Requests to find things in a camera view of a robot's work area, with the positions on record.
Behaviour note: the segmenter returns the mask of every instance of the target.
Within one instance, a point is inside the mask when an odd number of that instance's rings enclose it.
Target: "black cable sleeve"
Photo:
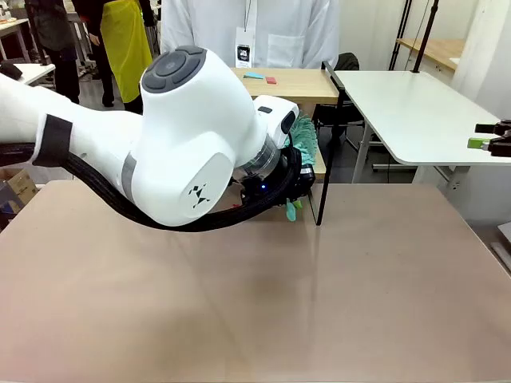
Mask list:
[[[34,151],[34,144],[0,145],[0,154],[5,153],[5,158],[9,160],[9,153],[19,153],[21,149],[23,154],[26,155],[27,149],[31,150],[31,152]],[[302,156],[298,149],[293,147],[285,148],[282,150],[282,155],[287,157],[287,172],[282,182],[273,191],[253,203],[226,211],[210,213],[192,223],[180,227],[167,227],[155,222],[126,199],[100,172],[73,153],[69,153],[67,161],[61,166],[84,182],[84,184],[101,197],[114,211],[133,222],[158,230],[201,232],[236,225],[254,218],[275,206],[282,196],[287,193],[287,190],[295,186],[302,168]]]

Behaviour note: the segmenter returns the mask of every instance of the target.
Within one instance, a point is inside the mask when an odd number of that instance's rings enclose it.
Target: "robot logo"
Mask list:
[[[195,209],[197,206],[199,206],[203,202],[210,202],[210,199],[202,197],[202,191],[206,187],[206,184],[202,185],[202,188],[199,188],[198,186],[194,186],[192,190],[188,192],[188,195],[191,195],[192,193],[195,193],[197,195],[197,203],[193,206]]]

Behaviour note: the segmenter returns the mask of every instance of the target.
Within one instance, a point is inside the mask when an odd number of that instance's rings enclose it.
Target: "black velcro strap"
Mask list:
[[[46,168],[61,167],[68,159],[71,130],[73,123],[47,115],[38,158],[32,164]]]

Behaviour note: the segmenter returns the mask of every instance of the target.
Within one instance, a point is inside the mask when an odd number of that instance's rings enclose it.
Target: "shirt pocket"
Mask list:
[[[270,68],[300,68],[305,37],[268,35],[267,66]]]

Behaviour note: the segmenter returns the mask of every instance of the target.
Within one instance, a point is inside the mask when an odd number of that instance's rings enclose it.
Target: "black button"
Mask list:
[[[280,128],[282,129],[282,133],[288,134],[291,130],[291,127],[295,123],[296,116],[293,112],[289,112],[286,118],[283,119],[282,124],[280,124]]]
[[[184,66],[172,76],[172,82],[177,84],[178,82],[182,82],[186,79],[186,77],[190,76],[197,66],[200,64],[200,57],[189,57]]]
[[[178,46],[176,48],[176,51],[182,50],[183,52],[186,52],[188,54],[201,54],[204,52],[204,49],[200,48],[199,46],[192,46],[192,45],[183,45]]]
[[[144,76],[144,85],[150,89],[163,89],[167,81],[164,78],[156,77],[153,73],[146,74]]]
[[[153,63],[147,68],[147,71],[153,70],[153,68],[158,64],[158,62],[160,62],[160,60],[163,60],[163,58],[167,57],[167,56],[168,56],[168,52],[165,52],[162,55],[160,55],[159,57],[157,57],[156,60],[153,61]]]
[[[268,113],[270,114],[271,112],[273,112],[273,109],[270,109],[270,108],[267,108],[266,106],[260,106],[259,109],[260,112],[263,112],[263,113]]]
[[[184,65],[186,55],[182,52],[172,52],[156,66],[158,76],[167,77],[177,72]]]

